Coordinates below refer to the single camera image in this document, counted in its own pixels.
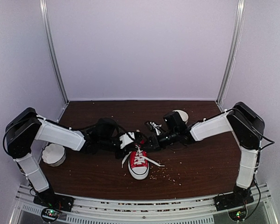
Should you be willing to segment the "white shoelace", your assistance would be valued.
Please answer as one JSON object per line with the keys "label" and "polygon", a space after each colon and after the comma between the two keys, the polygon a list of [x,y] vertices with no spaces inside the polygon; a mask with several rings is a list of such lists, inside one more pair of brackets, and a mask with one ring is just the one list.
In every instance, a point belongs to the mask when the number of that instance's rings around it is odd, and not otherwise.
{"label": "white shoelace", "polygon": [[148,157],[146,157],[144,154],[143,154],[143,150],[141,150],[140,146],[139,145],[135,145],[135,148],[136,150],[135,151],[131,151],[129,152],[122,160],[121,162],[121,167],[123,168],[124,166],[124,163],[125,161],[128,159],[128,157],[131,157],[131,153],[135,152],[135,156],[134,156],[134,159],[133,159],[133,165],[140,165],[142,163],[145,163],[146,161],[147,162],[150,162],[158,167],[164,167],[164,165],[161,165],[157,162],[155,162],[154,160],[151,160],[149,159]]}

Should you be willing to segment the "red canvas sneaker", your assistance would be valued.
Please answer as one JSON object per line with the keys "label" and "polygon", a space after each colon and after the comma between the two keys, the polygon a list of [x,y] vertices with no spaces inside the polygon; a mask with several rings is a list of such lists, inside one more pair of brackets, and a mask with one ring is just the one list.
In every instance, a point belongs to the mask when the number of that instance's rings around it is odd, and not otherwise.
{"label": "red canvas sneaker", "polygon": [[131,176],[136,180],[144,180],[149,173],[149,163],[146,161],[140,165],[133,165],[133,159],[135,156],[135,152],[131,153],[131,157],[128,159],[128,169]]}

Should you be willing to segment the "white scalloped bowl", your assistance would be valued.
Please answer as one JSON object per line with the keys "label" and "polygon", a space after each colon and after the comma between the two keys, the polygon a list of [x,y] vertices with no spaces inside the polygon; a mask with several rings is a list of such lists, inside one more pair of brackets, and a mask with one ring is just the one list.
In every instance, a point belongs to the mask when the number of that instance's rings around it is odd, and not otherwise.
{"label": "white scalloped bowl", "polygon": [[66,159],[65,148],[58,144],[49,144],[42,152],[42,160],[49,166],[60,166]]}

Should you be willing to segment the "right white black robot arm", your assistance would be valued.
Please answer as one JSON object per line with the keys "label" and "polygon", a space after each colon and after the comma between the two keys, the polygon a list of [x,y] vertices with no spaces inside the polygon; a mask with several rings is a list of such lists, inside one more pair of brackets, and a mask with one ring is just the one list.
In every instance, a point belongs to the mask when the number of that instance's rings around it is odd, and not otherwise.
{"label": "right white black robot arm", "polygon": [[263,119],[243,102],[193,124],[180,112],[164,116],[167,130],[157,130],[146,144],[165,162],[153,192],[159,199],[230,192],[240,206],[249,195],[259,167]]}

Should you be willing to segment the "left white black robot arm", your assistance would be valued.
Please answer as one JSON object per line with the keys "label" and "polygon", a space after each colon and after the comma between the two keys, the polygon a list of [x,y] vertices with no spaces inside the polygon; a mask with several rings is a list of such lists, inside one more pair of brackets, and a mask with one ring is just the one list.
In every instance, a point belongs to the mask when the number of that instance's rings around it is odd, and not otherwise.
{"label": "left white black robot arm", "polygon": [[114,151],[119,158],[126,154],[126,146],[136,142],[136,135],[110,118],[100,118],[95,124],[82,128],[64,126],[39,115],[32,107],[14,118],[5,128],[3,149],[23,171],[40,200],[47,207],[54,207],[57,195],[32,155],[31,146],[36,141],[86,154],[103,148]]}

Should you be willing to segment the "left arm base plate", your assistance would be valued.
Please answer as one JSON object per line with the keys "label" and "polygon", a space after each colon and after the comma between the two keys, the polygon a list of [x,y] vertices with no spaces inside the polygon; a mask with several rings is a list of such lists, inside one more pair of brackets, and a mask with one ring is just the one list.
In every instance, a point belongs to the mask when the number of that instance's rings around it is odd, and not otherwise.
{"label": "left arm base plate", "polygon": [[56,194],[55,198],[53,199],[53,202],[44,202],[38,196],[35,196],[33,199],[33,203],[44,207],[52,208],[58,211],[71,212],[74,203],[74,198],[71,196],[63,196]]}

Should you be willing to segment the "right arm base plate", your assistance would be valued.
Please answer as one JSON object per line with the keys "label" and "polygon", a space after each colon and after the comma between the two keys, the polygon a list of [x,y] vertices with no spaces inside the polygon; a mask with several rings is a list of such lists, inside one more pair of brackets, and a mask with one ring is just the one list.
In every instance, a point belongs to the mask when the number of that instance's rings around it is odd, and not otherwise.
{"label": "right arm base plate", "polygon": [[214,204],[217,211],[229,210],[236,207],[244,206],[244,203],[252,203],[254,198],[252,195],[249,195],[246,198],[242,196],[237,196],[234,193],[228,194],[219,194],[214,197]]}

